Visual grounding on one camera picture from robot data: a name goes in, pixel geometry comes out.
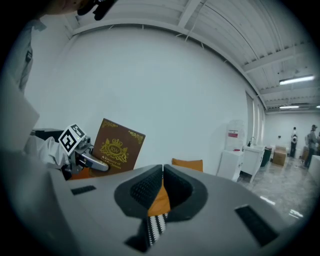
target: concrete floor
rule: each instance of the concrete floor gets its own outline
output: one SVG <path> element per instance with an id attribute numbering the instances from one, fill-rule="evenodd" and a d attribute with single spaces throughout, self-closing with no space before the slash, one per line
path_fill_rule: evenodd
<path id="1" fill-rule="evenodd" d="M 274 204 L 289 225 L 307 218 L 319 197 L 320 188 L 298 159 L 287 157 L 284 166 L 269 162 L 259 169 L 252 183 L 250 178 L 241 172 L 237 182 Z"/>

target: white ceiling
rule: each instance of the white ceiling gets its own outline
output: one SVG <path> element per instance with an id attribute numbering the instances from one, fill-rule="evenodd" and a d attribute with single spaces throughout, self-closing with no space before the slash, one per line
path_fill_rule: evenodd
<path id="1" fill-rule="evenodd" d="M 100 21 L 92 12 L 72 13 L 65 23 L 73 35 L 119 24 L 189 35 L 226 58 L 252 85 L 266 112 L 290 104 L 300 104 L 299 111 L 320 105 L 316 48 L 295 16 L 275 0 L 118 0 Z M 309 74 L 316 79 L 279 86 L 279 80 Z"/>

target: book cover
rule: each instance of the book cover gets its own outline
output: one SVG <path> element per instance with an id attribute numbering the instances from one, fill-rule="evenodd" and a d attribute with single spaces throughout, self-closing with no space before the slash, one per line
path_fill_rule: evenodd
<path id="1" fill-rule="evenodd" d="M 106 172 L 90 170 L 92 177 L 133 170 L 145 135 L 108 119 L 103 119 L 92 155 L 109 165 Z"/>

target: ceiling light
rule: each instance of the ceiling light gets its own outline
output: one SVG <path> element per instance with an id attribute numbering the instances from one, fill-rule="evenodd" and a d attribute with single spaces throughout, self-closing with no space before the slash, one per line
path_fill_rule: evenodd
<path id="1" fill-rule="evenodd" d="M 298 109 L 299 106 L 281 106 L 280 109 Z"/>
<path id="2" fill-rule="evenodd" d="M 299 76 L 299 77 L 293 77 L 293 78 L 289 78 L 289 79 L 280 80 L 279 84 L 281 86 L 283 86 L 283 85 L 293 84 L 293 83 L 298 83 L 298 82 L 311 81 L 313 79 L 315 79 L 315 76 L 310 74 L 310 75 L 305 75 L 305 76 Z"/>

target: black trash can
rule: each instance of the black trash can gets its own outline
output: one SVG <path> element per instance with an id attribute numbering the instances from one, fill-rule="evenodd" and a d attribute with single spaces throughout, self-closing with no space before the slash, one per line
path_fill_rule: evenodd
<path id="1" fill-rule="evenodd" d="M 270 159 L 270 156 L 271 156 L 271 151 L 272 149 L 271 148 L 265 148 L 264 149 L 264 154 L 263 154 L 263 158 L 262 158 L 262 162 L 261 162 L 261 167 L 264 167 L 268 162 L 269 162 L 269 159 Z"/>

